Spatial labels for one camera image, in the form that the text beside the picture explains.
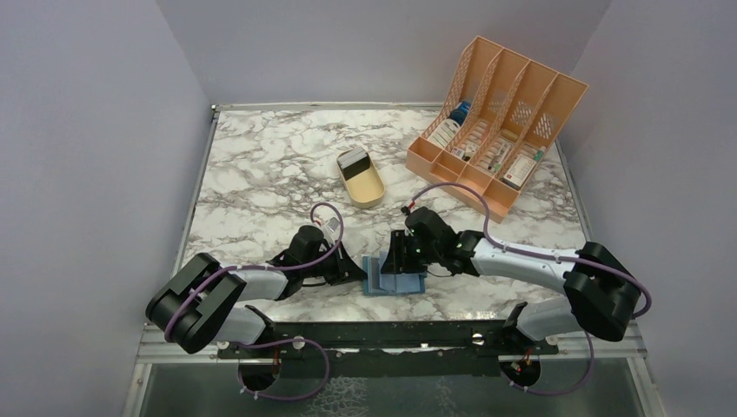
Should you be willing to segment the blue card holder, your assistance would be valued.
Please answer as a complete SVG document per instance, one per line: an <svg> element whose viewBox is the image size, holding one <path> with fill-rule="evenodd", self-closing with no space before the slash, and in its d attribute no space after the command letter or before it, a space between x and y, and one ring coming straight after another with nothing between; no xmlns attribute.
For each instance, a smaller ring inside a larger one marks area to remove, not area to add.
<svg viewBox="0 0 737 417"><path fill-rule="evenodd" d="M426 272L417 274L389 275L380 272L388 254L380 252L378 256L364 255L362 269L367 274L363 281L362 291L366 296L400 296L415 295L425 292Z"/></svg>

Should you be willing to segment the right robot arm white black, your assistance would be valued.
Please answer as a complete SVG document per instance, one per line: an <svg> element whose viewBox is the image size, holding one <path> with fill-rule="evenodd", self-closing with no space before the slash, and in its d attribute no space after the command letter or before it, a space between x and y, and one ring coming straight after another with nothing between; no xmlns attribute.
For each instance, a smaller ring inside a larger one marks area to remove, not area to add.
<svg viewBox="0 0 737 417"><path fill-rule="evenodd" d="M506 319L501 341L521 354L549 336L585 331L621 341L642 291L622 278L624 267L602 245L580 250L492 242L476 230L454 231L435 211L408 211L405 227L392 232L385 275L419 274L438 264L452 275L500 276L544 287L558 298L522 302Z"/></svg>

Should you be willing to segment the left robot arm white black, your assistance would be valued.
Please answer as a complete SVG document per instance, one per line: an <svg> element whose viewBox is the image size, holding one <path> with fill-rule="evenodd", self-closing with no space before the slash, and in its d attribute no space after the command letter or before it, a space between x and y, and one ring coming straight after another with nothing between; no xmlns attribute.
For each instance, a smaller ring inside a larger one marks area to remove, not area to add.
<svg viewBox="0 0 737 417"><path fill-rule="evenodd" d="M366 277L341 242L329 240L317 226L304 225L264 265L224 267L208 253L195 255L152 297L144 315L167 342L189 354L211 342L234 341L259 357L272 348L272 321L253 306L237 308L238 302L282 301L311 278L334 286Z"/></svg>

